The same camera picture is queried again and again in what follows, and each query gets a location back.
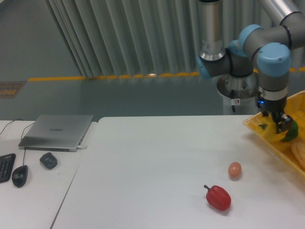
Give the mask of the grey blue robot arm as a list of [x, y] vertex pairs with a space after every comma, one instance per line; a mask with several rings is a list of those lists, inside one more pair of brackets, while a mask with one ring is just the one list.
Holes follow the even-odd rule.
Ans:
[[197, 57], [204, 78], [230, 74], [246, 77], [258, 70], [257, 107], [271, 116], [276, 133], [289, 130], [293, 119], [285, 114], [291, 50], [305, 44], [305, 16], [291, 0], [262, 0], [260, 5], [275, 26], [264, 29], [251, 24], [235, 42], [237, 50], [223, 45], [223, 3], [199, 1], [202, 21], [202, 47]]

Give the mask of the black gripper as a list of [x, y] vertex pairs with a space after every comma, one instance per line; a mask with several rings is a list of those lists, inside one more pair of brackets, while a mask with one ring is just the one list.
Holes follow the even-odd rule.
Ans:
[[257, 107], [262, 113], [270, 113], [276, 124], [276, 133], [280, 134], [291, 128], [293, 118], [286, 115], [284, 107], [287, 100], [287, 90], [267, 91], [260, 90], [257, 99]]

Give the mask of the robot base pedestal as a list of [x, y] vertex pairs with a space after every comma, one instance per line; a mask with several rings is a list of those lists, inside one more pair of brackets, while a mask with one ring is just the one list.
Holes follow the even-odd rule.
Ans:
[[217, 91], [223, 99], [224, 115], [254, 115], [258, 113], [256, 73], [246, 77], [225, 74], [217, 81]]

